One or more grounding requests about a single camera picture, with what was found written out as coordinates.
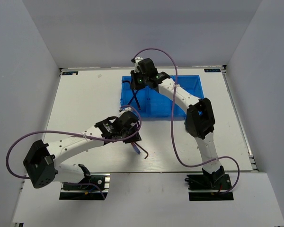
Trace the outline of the small brown hex key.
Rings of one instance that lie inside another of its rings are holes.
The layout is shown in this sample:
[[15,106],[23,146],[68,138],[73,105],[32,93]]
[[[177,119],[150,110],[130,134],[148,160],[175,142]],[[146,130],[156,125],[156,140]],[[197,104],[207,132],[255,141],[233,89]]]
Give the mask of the small brown hex key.
[[139,101],[138,101],[138,98],[137,98],[138,90],[136,90],[136,91],[132,90],[132,92],[133,92],[133,96],[132,96],[132,98],[129,100],[128,105],[130,105],[130,104],[132,103],[132,101],[135,100],[135,102],[136,102],[138,108],[140,108],[140,104],[139,104]]

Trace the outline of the large brown hex key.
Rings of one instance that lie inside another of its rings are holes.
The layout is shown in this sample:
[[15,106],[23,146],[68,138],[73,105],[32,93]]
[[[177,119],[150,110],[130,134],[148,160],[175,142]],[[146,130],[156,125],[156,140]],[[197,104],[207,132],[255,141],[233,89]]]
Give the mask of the large brown hex key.
[[[125,84],[125,83],[128,83],[129,85],[131,85],[131,82],[128,81],[128,80],[122,80],[122,83]],[[128,102],[128,105],[130,105],[132,103],[133,100],[135,100],[136,104],[137,104],[137,107],[139,110],[141,110],[141,106],[140,106],[140,103],[138,101],[138,98],[137,98],[137,93],[139,92],[138,90],[134,91],[133,89],[131,89],[131,92],[133,94],[133,97],[130,99],[130,101]]]

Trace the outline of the medium brown hex key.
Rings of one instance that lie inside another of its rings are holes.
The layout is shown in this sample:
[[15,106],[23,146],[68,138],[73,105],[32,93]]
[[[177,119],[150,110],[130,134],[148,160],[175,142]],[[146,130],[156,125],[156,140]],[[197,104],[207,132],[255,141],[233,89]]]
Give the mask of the medium brown hex key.
[[136,144],[136,146],[137,146],[138,148],[140,148],[140,149],[146,154],[146,156],[144,157],[144,159],[147,159],[148,156],[149,156],[149,153],[148,153],[141,145],[139,145],[138,143],[135,143],[135,144]]

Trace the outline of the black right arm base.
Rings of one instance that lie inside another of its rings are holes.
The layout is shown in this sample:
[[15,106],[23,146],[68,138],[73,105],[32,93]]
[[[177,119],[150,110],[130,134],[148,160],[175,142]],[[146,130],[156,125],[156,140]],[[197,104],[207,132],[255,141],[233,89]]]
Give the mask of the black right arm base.
[[204,175],[187,175],[185,182],[188,185],[188,196],[190,201],[233,201],[233,193],[229,191],[231,180],[225,174],[214,185],[206,179]]

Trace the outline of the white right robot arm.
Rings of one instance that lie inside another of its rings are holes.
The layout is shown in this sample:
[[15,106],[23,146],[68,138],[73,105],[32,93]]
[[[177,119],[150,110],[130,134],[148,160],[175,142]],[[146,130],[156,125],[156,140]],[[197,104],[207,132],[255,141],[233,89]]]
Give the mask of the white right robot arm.
[[200,99],[184,90],[165,72],[159,73],[150,58],[135,57],[131,60],[131,89],[149,87],[169,98],[186,112],[185,129],[197,142],[202,159],[202,172],[205,185],[211,189],[222,182],[225,174],[213,140],[215,118],[208,98]]

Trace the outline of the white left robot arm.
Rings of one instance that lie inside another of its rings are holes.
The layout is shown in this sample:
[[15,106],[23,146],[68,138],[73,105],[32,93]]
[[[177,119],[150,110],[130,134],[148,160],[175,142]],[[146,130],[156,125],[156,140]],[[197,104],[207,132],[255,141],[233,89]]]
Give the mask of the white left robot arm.
[[119,117],[95,123],[79,136],[50,143],[35,141],[23,161],[33,187],[39,189],[51,182],[67,182],[87,188],[91,183],[88,169],[83,164],[66,165],[64,161],[117,140],[125,144],[140,141],[140,125],[140,119],[133,112],[124,111]]

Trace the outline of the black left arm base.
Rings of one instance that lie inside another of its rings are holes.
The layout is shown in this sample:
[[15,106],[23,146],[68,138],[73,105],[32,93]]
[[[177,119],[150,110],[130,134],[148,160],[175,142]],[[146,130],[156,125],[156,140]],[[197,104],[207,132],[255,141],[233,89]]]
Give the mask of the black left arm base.
[[59,200],[104,201],[110,184],[110,174],[91,174],[79,183],[62,183]]

